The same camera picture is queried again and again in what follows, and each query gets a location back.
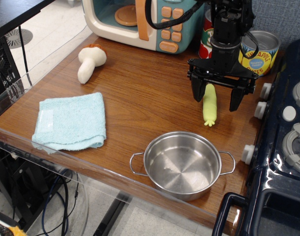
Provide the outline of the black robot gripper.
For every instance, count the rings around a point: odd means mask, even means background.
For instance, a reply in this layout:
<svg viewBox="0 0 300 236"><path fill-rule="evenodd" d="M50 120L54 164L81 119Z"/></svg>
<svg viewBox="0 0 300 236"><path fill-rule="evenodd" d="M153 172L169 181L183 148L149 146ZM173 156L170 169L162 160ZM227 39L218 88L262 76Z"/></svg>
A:
<svg viewBox="0 0 300 236"><path fill-rule="evenodd" d="M244 94L254 93L258 75L239 63L241 42L223 44L212 41L212 56L208 59L189 59L188 77L193 97L200 102L207 83L231 88L229 111L236 111Z"/></svg>

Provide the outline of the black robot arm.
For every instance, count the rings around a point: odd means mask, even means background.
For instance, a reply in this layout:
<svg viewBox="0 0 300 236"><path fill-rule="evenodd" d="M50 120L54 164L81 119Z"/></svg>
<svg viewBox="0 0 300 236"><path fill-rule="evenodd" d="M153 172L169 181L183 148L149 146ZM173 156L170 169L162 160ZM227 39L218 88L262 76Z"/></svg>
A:
<svg viewBox="0 0 300 236"><path fill-rule="evenodd" d="M229 110L233 112L245 95L254 92L259 76L239 62L242 37L249 36L256 41L249 32L254 18L250 0L211 1L212 55L209 59L188 61L188 77L197 102L205 95L207 84L224 86L232 90Z"/></svg>

